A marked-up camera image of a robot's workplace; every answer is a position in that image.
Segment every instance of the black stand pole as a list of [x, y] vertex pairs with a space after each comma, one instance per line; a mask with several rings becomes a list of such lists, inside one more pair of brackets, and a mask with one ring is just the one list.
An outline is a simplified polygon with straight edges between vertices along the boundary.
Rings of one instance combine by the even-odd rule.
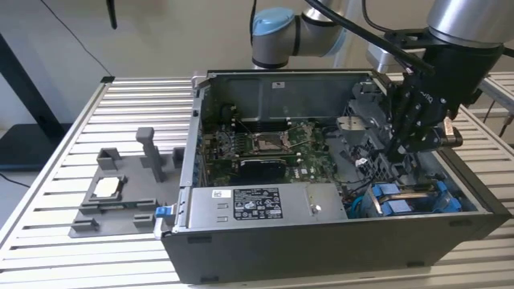
[[69, 125], [59, 123], [1, 34], [0, 73], [37, 122], [14, 125], [0, 139], [0, 170], [40, 170]]

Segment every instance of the metal table frame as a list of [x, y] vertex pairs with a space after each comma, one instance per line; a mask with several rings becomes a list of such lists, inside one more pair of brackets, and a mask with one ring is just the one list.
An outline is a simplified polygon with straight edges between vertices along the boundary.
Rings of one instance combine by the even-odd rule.
[[[496, 93], [508, 94], [500, 86]], [[0, 288], [187, 288], [152, 234], [68, 237], [69, 224], [96, 171], [96, 152], [117, 147], [141, 155], [139, 126], [156, 130], [160, 152], [184, 146], [191, 115], [189, 78], [116, 78], [101, 84], [0, 237]], [[455, 151], [514, 213], [514, 150], [462, 109], [454, 125], [464, 136]], [[196, 286], [240, 288], [241, 283]], [[460, 244], [431, 268], [244, 283], [244, 288], [511, 288], [514, 220], [480, 241]]]

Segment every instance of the motherboard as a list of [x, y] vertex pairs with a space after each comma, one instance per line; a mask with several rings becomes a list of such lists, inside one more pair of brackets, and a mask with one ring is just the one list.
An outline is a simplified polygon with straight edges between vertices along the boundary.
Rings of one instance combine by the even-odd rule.
[[220, 125], [204, 135], [207, 185], [331, 182], [340, 188], [323, 129], [316, 121]]

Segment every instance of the warning label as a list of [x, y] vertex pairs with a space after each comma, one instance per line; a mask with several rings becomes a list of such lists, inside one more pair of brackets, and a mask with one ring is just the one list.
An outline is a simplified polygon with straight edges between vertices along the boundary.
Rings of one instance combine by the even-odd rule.
[[244, 188], [233, 193], [233, 218], [236, 220], [282, 219], [277, 188]]

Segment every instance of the white wall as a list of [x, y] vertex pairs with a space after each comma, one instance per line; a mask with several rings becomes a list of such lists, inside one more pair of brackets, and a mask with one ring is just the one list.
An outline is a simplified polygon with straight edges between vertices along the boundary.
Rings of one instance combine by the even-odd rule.
[[[104, 0], [45, 2], [116, 76], [188, 76], [196, 70], [251, 67], [251, 0], [117, 0], [117, 30], [109, 27]], [[299, 13], [306, 7], [300, 0], [257, 3], [259, 10], [279, 5]], [[59, 120], [72, 122], [105, 72], [39, 0], [1, 1], [0, 32]], [[291, 59], [290, 67], [331, 63], [331, 58], [303, 57]], [[0, 115], [8, 113], [1, 126], [33, 122], [16, 101], [0, 106]]]

